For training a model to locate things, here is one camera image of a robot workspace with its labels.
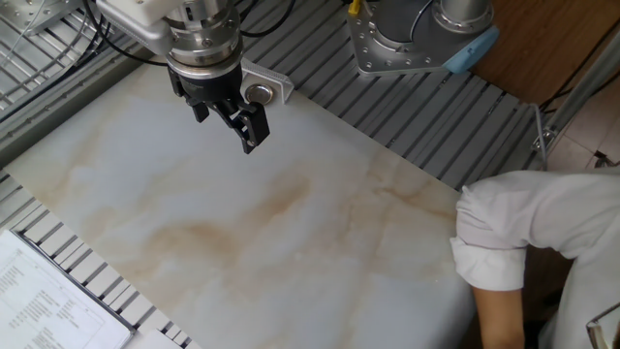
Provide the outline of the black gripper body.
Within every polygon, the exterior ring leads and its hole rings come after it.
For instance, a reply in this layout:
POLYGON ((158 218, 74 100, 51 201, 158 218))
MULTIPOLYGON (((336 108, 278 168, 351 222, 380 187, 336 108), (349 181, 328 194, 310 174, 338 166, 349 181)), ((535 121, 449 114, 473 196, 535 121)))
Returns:
POLYGON ((223 74, 208 74, 207 68, 191 67, 168 62, 172 90, 178 97, 193 98, 200 102, 243 102, 240 88, 243 80, 240 64, 223 74))

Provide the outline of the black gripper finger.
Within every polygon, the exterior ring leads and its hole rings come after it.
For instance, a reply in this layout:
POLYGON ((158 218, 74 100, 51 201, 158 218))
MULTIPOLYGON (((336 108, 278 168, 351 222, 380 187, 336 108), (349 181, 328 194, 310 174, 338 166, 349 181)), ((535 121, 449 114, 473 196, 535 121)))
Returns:
POLYGON ((205 101, 186 96, 185 102, 192 109, 194 117, 199 123, 203 123, 209 117, 209 110, 205 101))
POLYGON ((260 103, 246 103, 240 98, 208 102, 207 106, 240 137, 245 154, 250 154, 270 135, 265 109, 260 103))

